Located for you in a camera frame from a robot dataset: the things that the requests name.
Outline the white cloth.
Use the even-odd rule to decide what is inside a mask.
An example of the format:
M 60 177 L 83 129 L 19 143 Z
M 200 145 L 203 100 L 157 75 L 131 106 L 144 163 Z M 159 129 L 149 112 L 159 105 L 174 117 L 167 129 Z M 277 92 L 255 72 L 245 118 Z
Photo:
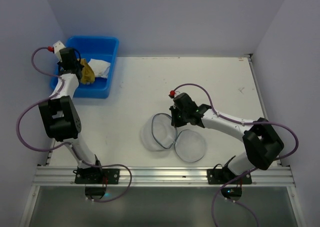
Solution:
M 92 69 L 95 78 L 107 79 L 111 63 L 100 59 L 91 59 L 88 65 Z

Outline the white mesh laundry bag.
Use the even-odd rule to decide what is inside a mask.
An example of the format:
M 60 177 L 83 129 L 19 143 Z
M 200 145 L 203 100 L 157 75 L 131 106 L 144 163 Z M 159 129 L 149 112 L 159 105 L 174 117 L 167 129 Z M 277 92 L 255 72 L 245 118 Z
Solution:
M 145 149 L 160 153 L 174 150 L 179 159 L 186 163 L 196 163 L 207 152 L 205 138 L 191 129 L 179 130 L 171 126 L 172 117 L 167 113 L 152 115 L 140 130 L 140 140 Z

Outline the yellow bra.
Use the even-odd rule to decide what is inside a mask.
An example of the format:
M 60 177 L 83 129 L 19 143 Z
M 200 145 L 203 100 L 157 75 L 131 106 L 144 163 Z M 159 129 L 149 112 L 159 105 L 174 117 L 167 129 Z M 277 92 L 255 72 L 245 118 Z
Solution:
M 87 60 L 85 58 L 82 58 L 80 60 L 80 64 L 83 66 L 81 71 L 82 77 L 80 82 L 84 85 L 93 84 L 95 82 L 95 73 L 88 64 Z

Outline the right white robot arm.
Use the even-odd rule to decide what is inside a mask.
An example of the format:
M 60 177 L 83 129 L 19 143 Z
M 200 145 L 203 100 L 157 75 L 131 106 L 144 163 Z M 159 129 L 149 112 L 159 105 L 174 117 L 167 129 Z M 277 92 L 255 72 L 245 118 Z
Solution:
M 173 99 L 171 125 L 183 127 L 187 124 L 204 129 L 212 129 L 227 134 L 244 144 L 244 152 L 232 157 L 224 166 L 223 174 L 227 177 L 237 177 L 253 168 L 267 170 L 284 148 L 284 143 L 264 118 L 259 118 L 257 124 L 246 125 L 244 119 L 225 118 L 215 112 L 207 104 L 197 105 L 187 93 L 176 94 L 173 90 L 169 97 Z

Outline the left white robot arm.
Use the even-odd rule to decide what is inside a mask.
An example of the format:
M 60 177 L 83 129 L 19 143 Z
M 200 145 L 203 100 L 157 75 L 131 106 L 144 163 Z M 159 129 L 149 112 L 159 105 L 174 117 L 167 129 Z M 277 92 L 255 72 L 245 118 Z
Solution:
M 101 181 L 103 170 L 99 166 L 100 161 L 81 136 L 82 123 L 73 104 L 84 68 L 80 52 L 60 42 L 47 50 L 54 53 L 59 62 L 57 85 L 49 99 L 38 104 L 45 132 L 48 137 L 67 146 L 77 161 L 74 171 L 77 178 L 86 184 Z

